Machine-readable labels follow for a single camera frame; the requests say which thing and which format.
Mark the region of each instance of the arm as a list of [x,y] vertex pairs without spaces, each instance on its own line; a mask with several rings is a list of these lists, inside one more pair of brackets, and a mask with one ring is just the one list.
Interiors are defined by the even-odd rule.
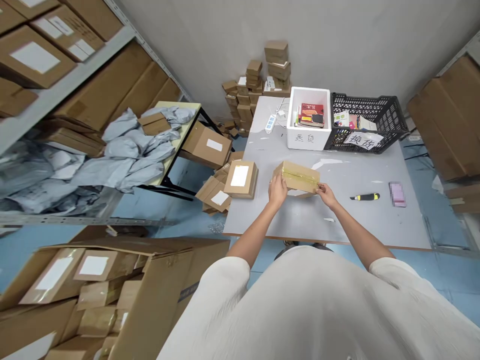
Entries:
[[243,235],[240,236],[237,242],[233,244],[226,256],[242,258],[250,265],[250,269],[252,268],[259,255],[270,223],[284,203],[287,192],[288,189],[285,180],[279,175],[274,176],[268,188],[268,203],[256,220]]
[[325,183],[319,183],[316,191],[321,199],[338,218],[343,230],[350,240],[353,249],[358,255],[363,266],[368,270],[370,264],[381,258],[394,258],[395,256],[375,236],[368,232],[355,220],[347,210],[337,201],[330,187]]

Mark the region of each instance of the woman's hand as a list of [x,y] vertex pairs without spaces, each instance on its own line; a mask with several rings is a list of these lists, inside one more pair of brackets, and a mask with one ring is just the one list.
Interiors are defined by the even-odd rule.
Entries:
[[275,175],[270,181],[268,187],[269,204],[272,204],[277,210],[280,209],[285,199],[287,198],[287,182],[281,175]]
[[316,193],[320,195],[325,205],[327,205],[331,210],[333,210],[336,205],[339,205],[339,202],[335,198],[334,192],[326,183],[319,182]]

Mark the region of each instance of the black plastic crate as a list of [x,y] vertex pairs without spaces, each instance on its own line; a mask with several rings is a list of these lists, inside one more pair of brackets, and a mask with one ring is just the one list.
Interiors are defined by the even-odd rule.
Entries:
[[[334,114],[348,110],[350,114],[362,115],[376,124],[377,131],[350,129],[335,126]],[[381,154],[408,132],[399,100],[396,96],[352,97],[344,93],[331,94],[331,133],[325,150],[338,150],[356,153]],[[367,150],[354,144],[344,144],[351,133],[374,133],[383,136],[377,146]]]

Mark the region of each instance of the forearm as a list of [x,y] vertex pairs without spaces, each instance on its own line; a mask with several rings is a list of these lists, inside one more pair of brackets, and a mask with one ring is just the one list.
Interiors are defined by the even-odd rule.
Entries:
[[370,264],[380,258],[395,256],[375,236],[358,223],[339,203],[331,209],[350,240],[353,249],[363,266],[368,270]]
[[250,268],[252,268],[259,255],[270,223],[278,210],[277,206],[269,202],[256,220],[233,244],[226,256],[245,259]]

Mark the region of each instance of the white clothing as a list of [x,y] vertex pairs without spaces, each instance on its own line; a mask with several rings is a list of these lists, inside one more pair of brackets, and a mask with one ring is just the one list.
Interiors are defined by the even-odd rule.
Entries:
[[242,258],[211,265],[157,359],[480,359],[480,328],[400,260],[296,246],[249,278]]

